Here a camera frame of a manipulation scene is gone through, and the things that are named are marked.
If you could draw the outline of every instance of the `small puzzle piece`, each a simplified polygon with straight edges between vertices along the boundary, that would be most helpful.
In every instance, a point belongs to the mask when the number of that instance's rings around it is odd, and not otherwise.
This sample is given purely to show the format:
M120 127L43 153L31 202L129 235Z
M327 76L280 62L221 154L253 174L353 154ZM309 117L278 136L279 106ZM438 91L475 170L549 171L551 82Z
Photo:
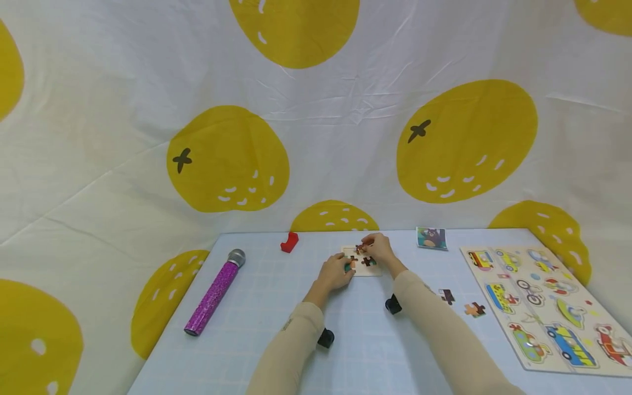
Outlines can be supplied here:
M479 318L485 315L486 307L483 305L479 305L476 302L473 302L470 305L465 305L465 314L471 315L474 318Z
M452 306L452 303L455 301L455 299L450 289L440 289L439 294L441 295L442 301L446 301L448 305Z
M344 265L344 272L347 273L349 270L354 269L355 270L355 263L358 261L358 259L352 255L349 257L349 259L351 259L351 262Z

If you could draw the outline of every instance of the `hand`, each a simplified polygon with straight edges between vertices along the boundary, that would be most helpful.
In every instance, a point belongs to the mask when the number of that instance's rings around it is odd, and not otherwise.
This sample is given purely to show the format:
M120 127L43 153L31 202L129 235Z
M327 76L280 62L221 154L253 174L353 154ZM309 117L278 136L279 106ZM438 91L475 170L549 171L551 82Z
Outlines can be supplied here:
M322 264L316 283L321 284L329 292L349 284L355 274L355 270L352 269L345 273L344 266L350 262L351 260L345 258L343 252L330 256Z
M372 233L362 239L362 250L381 264L387 265L396 259L389 238L382 233Z

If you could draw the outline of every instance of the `yellow orange print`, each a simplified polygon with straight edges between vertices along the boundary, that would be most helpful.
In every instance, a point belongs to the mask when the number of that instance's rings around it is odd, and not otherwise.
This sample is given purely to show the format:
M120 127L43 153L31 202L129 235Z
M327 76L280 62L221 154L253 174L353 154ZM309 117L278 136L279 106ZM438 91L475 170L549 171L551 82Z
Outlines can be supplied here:
M397 147L401 187L428 203L485 193L522 163L537 132L531 97L505 80L459 85L419 108Z
M375 231L377 223L366 212L340 200L324 200L307 207L292 222L292 232Z
M496 215L490 228L527 228L555 253L582 285L588 285L592 268L581 229L573 217L559 207L525 200Z
M81 327L51 295L0 279L0 349L1 393L64 395L81 360Z
M210 108L186 125L169 144L167 171L180 196L202 212L264 209L289 181L277 135L237 106Z
M230 0L250 42L268 59L307 68L335 55L347 42L360 0Z
M206 250L183 252L160 266L145 284L131 319L131 346L144 360L208 256Z
M0 121L13 110L24 87L24 67L13 37L0 20Z
M590 26L607 33L632 36L630 0L575 0L575 7Z

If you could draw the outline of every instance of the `microphone head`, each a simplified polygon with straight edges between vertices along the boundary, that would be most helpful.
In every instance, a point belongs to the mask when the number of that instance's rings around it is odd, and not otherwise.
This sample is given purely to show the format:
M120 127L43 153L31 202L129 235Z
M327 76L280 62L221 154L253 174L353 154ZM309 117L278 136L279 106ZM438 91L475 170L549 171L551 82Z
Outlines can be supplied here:
M228 262L232 262L237 267L242 267L246 263L246 253L239 248L235 248L228 254Z

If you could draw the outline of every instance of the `person's right hand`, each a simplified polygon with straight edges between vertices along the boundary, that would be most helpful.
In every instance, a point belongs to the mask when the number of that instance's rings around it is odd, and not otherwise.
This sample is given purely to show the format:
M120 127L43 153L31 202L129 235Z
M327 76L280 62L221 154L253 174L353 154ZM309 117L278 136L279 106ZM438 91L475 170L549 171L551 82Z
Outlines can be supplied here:
M382 264L387 265L396 259L389 238L382 233L371 233L362 239L362 243L364 244L362 249Z

